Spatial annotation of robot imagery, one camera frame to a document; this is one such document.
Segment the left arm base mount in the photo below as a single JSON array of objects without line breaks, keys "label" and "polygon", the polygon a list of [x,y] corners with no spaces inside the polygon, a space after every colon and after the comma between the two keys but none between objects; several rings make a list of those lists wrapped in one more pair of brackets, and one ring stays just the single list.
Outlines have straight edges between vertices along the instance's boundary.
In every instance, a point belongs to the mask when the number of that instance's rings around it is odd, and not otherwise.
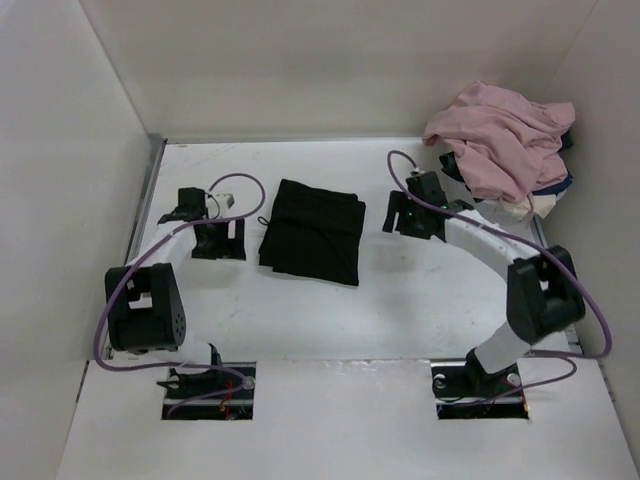
[{"label": "left arm base mount", "polygon": [[164,391],[161,418],[167,421],[251,420],[254,412],[256,363],[225,364],[213,357],[215,368],[170,368],[157,385]]}]

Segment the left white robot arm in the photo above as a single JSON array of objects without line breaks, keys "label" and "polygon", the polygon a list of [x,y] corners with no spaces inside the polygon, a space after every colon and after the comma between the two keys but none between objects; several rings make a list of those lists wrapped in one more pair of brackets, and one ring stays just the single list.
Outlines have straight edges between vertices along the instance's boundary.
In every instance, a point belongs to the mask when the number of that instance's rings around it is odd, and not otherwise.
[{"label": "left white robot arm", "polygon": [[181,188],[177,206],[162,215],[147,249],[105,274],[111,348],[170,369],[160,385],[214,398],[223,388],[252,387],[247,374],[225,366],[219,350],[189,328],[177,273],[187,260],[246,259],[245,221],[230,221],[230,193]]}]

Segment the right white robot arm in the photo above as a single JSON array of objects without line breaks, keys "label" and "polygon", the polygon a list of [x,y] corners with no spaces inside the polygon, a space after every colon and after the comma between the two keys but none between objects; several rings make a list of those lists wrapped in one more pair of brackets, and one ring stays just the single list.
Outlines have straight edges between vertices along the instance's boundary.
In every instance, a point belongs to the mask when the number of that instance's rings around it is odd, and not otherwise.
[{"label": "right white robot arm", "polygon": [[446,397],[478,401],[519,393],[523,388],[508,380],[518,360],[529,354],[549,357],[537,344],[585,316],[584,295],[566,249],[541,248],[487,221],[470,204],[447,201],[435,172],[415,170],[404,188],[390,192],[382,229],[436,237],[471,254],[506,284],[502,325],[467,353],[463,366],[435,373],[434,390]]}]

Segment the black trousers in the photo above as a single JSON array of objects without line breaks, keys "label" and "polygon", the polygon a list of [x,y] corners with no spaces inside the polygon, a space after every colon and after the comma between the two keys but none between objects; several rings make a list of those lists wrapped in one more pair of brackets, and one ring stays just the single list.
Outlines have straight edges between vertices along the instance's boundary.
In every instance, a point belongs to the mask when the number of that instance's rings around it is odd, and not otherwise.
[{"label": "black trousers", "polygon": [[259,264],[276,273],[359,285],[359,246],[366,204],[354,193],[280,182]]}]

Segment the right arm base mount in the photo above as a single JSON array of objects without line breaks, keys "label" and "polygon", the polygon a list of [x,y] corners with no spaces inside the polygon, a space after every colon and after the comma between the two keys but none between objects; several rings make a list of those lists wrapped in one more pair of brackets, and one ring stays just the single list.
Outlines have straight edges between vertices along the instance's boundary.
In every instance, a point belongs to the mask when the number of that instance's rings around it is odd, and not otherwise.
[{"label": "right arm base mount", "polygon": [[488,377],[466,368],[464,360],[430,364],[432,392],[439,420],[528,420],[516,364]]}]

